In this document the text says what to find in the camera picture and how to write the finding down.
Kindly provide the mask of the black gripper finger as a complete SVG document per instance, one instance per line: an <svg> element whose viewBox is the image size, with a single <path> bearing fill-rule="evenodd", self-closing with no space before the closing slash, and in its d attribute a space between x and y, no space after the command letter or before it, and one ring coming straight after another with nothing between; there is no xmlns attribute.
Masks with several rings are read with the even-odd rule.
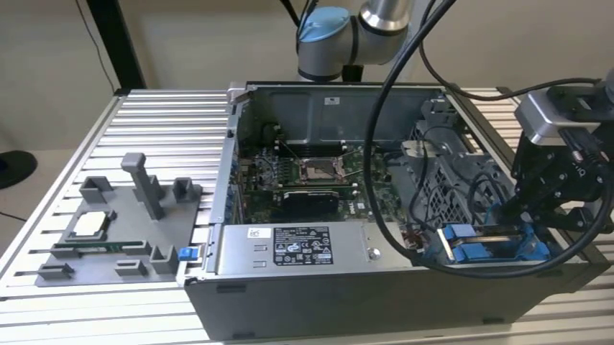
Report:
<svg viewBox="0 0 614 345"><path fill-rule="evenodd" d="M566 231L587 231L594 223L591 210L582 206L570 211L560 208L538 208L534 211L535 223L543 227Z"/></svg>
<svg viewBox="0 0 614 345"><path fill-rule="evenodd" d="M544 217L547 193L538 190L520 190L503 203L498 210L498 223L504 225L534 223Z"/></svg>

